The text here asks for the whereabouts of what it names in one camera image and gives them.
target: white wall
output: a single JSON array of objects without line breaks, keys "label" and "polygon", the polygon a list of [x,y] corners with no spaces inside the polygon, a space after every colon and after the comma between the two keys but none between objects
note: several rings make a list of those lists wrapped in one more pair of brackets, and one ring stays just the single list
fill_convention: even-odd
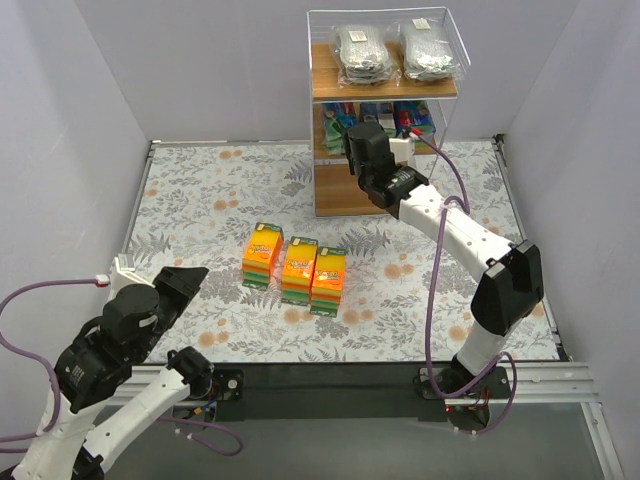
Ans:
[{"label": "white wall", "polygon": [[[0,297],[107,271],[147,144],[73,1],[0,2],[0,112]],[[55,363],[101,292],[26,294],[0,328]],[[0,351],[0,436],[35,429],[47,389],[42,367]],[[0,455],[0,471],[17,460]]]},{"label": "white wall", "polygon": [[582,0],[507,135],[560,334],[640,478],[640,4]]},{"label": "white wall", "polygon": [[506,132],[578,0],[76,0],[149,139],[307,139],[310,9],[440,6],[471,72],[452,135]]}]

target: white tag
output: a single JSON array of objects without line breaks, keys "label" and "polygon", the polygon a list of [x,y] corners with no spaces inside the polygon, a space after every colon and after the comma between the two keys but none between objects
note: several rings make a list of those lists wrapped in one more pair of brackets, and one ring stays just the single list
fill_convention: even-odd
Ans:
[{"label": "white tag", "polygon": [[349,30],[349,36],[352,42],[366,42],[367,36],[362,30]]},{"label": "white tag", "polygon": [[413,25],[418,30],[430,30],[431,29],[431,27],[429,26],[429,22],[427,22],[426,18],[414,18],[413,19]]}]

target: wooden shelf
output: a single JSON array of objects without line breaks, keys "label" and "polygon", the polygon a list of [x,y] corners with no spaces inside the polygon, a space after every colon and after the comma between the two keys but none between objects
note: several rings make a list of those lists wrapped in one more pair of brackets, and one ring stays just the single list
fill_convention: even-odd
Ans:
[{"label": "wooden shelf", "polygon": [[[354,102],[356,115],[360,117],[360,104]],[[322,105],[313,105],[313,158],[317,160],[327,159],[344,159],[344,155],[332,155],[327,151],[327,147],[324,144],[324,120],[322,118]],[[435,152],[424,143],[416,145],[416,155],[434,155]]]},{"label": "wooden shelf", "polygon": [[[398,65],[402,65],[399,44],[387,44],[389,52]],[[445,78],[436,82],[420,84],[408,80],[404,75],[400,85],[391,80],[381,85],[338,85],[338,65],[336,64],[328,43],[311,45],[312,89],[314,102],[345,102],[350,100],[399,100],[403,98],[443,98],[457,95],[453,78]]]},{"label": "wooden shelf", "polygon": [[356,177],[349,173],[349,165],[316,165],[314,175],[317,216],[385,213],[360,190]]}]

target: floral tablecloth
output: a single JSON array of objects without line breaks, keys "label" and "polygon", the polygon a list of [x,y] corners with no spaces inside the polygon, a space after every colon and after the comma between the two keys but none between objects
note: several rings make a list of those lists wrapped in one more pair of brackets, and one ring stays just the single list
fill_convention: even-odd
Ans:
[{"label": "floral tablecloth", "polygon": [[[472,216],[514,241],[520,234],[490,142],[445,144],[469,191]],[[419,157],[431,171],[433,156]],[[389,215],[316,218],[308,145],[159,146],[128,251],[149,280],[165,265],[206,266],[198,296],[151,354],[192,345],[216,362],[417,361],[434,243]],[[457,192],[440,160],[431,181]],[[279,282],[266,292],[241,285],[241,258],[257,221],[349,251],[337,318],[281,304]],[[283,246],[284,257],[287,242]],[[444,255],[435,302],[432,352],[449,360],[466,338],[476,285]],[[542,305],[521,322],[508,349],[528,360],[557,359]]]}]

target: sponge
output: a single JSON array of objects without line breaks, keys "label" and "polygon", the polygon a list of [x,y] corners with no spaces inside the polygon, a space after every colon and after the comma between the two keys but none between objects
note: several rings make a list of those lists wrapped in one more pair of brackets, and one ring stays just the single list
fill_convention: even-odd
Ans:
[{"label": "sponge", "polygon": [[283,302],[295,305],[309,304],[317,252],[317,240],[291,237],[282,270]]},{"label": "sponge", "polygon": [[282,247],[282,228],[271,223],[256,223],[242,257],[245,287],[266,290]]},{"label": "sponge", "polygon": [[320,247],[311,285],[311,313],[335,317],[338,314],[344,273],[346,250]]}]

